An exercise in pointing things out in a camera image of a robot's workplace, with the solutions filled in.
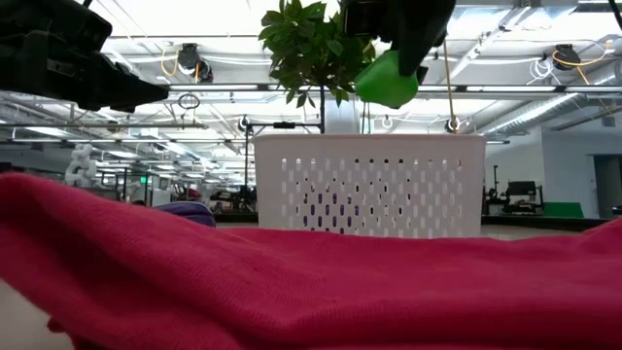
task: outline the potted plant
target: potted plant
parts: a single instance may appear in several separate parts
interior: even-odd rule
[[[287,103],[297,97],[298,108],[307,101],[315,108],[309,90],[320,87],[322,128],[326,88],[337,105],[348,101],[355,78],[376,56],[371,37],[347,37],[341,14],[325,21],[325,11],[321,2],[302,7],[300,0],[280,0],[279,11],[268,11],[261,20],[259,35],[263,48],[272,51],[270,77],[286,90]]]

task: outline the pink towel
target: pink towel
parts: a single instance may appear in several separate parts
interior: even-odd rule
[[[214,229],[23,175],[0,198],[0,278],[82,348],[622,348],[621,222],[400,240]]]

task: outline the white plastic basket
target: white plastic basket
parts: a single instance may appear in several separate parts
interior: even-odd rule
[[[260,136],[259,226],[477,236],[485,146],[483,137],[464,135]]]

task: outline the purple object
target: purple object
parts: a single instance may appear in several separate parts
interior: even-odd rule
[[[216,227],[216,220],[214,220],[212,211],[202,203],[173,202],[157,206],[154,209],[177,215],[182,218],[186,218],[188,220],[208,226],[210,228]]]

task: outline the ceiling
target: ceiling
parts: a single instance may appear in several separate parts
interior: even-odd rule
[[[302,1],[303,5],[311,2]],[[336,0],[324,2],[328,3],[327,14],[338,10]],[[518,22],[511,31],[497,31],[500,21],[512,11],[513,3],[514,1],[503,0],[458,1],[459,6],[449,23],[447,37],[449,70],[455,74],[453,85],[584,85],[576,69],[551,69],[546,78],[537,78],[536,60],[544,54],[552,54],[557,44],[572,44],[583,61],[602,57],[600,61],[584,67],[588,79],[593,72],[619,59],[622,41],[618,39],[620,28],[612,13],[569,14],[564,10],[567,8],[565,6],[547,7],[547,11],[557,9],[558,16],[551,19],[544,15],[551,13],[550,11],[535,12]],[[577,1],[543,3],[576,5]],[[193,78],[179,71],[172,76],[167,75],[162,71],[161,65],[163,63],[165,69],[173,71],[176,50],[183,43],[196,43],[201,56],[213,69],[215,84],[276,83],[268,77],[270,52],[261,49],[257,35],[261,31],[260,19],[267,10],[278,8],[278,0],[94,0],[90,8],[114,26],[113,36],[106,42],[102,52],[114,61],[127,65],[132,73],[145,81],[160,85],[194,84]],[[384,43],[375,45],[379,54],[388,47]],[[439,57],[443,57],[442,49],[437,52]],[[444,60],[435,59],[433,54],[431,52],[431,56],[425,61],[430,72],[424,84],[445,84]],[[471,59],[467,64],[462,64],[461,60],[469,54]],[[111,133],[106,129],[88,131],[78,128],[69,131],[72,137],[81,136],[78,138],[139,138],[148,134],[150,137],[172,139],[209,139],[215,142],[187,143],[182,146],[203,160],[220,157],[237,158],[238,161],[243,161],[241,155],[246,151],[243,142],[231,146],[225,144],[225,139],[243,140],[243,132],[238,129],[238,123],[243,116],[247,116],[254,123],[319,122],[319,111],[316,108],[307,104],[304,109],[296,109],[293,103],[285,103],[285,98],[279,91],[204,91],[194,94],[201,99],[201,104],[193,111],[185,111],[174,102],[182,95],[181,92],[171,92],[170,104],[160,102],[143,105],[133,115],[107,109],[99,113],[86,113],[72,107],[68,102],[12,94],[10,97],[14,99],[14,107],[18,100],[24,105],[41,108],[49,112],[49,115],[46,118],[42,114],[29,113],[18,118],[21,116],[16,112],[12,120],[6,114],[0,114],[0,118],[6,117],[3,120],[7,123],[67,123],[75,121],[76,118],[79,118],[79,123],[91,124],[108,123],[112,120],[120,123],[152,123],[153,127],[149,132],[131,129]],[[455,115],[463,125],[483,127],[516,108],[544,98],[549,97],[482,93],[457,95],[453,105]],[[355,102],[353,110],[355,119],[359,120],[363,110],[362,103]],[[370,114],[374,133],[442,133],[445,132],[444,123],[450,116],[450,110],[446,95],[440,93],[431,98],[416,98],[398,110],[372,104]],[[172,123],[177,123],[178,126],[170,127]],[[179,127],[179,123],[200,123],[204,127]],[[588,127],[588,124],[574,132]],[[268,127],[262,131],[264,134],[283,132],[317,132],[317,128],[283,130]],[[46,136],[29,130],[21,133],[24,137]],[[149,145],[136,147],[134,144],[132,148],[135,148],[134,153],[139,154],[137,158],[153,160],[163,157],[161,152],[154,151]],[[111,155],[108,157],[127,159]],[[189,158],[181,156],[175,159]],[[225,162],[221,162],[219,166],[224,168]],[[229,177],[216,178],[226,180]]]

